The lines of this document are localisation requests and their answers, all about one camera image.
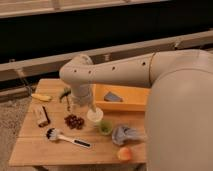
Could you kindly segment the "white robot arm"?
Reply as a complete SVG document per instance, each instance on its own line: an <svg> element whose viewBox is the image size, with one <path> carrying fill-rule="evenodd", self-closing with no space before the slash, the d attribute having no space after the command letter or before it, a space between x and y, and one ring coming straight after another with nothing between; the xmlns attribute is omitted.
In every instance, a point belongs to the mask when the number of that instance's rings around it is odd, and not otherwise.
<svg viewBox="0 0 213 171"><path fill-rule="evenodd" d="M93 83L148 88L147 170L213 171L212 53L163 51L102 64L78 55L60 78L78 99Z"/></svg>

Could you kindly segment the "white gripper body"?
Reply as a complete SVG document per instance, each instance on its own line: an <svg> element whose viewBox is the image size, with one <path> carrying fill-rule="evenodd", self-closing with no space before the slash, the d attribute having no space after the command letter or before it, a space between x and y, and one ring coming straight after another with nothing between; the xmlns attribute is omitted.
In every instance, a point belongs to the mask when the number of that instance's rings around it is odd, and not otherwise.
<svg viewBox="0 0 213 171"><path fill-rule="evenodd" d="M93 101L92 86L90 84L72 86L71 98L74 104L88 106L93 111L96 111L96 106Z"/></svg>

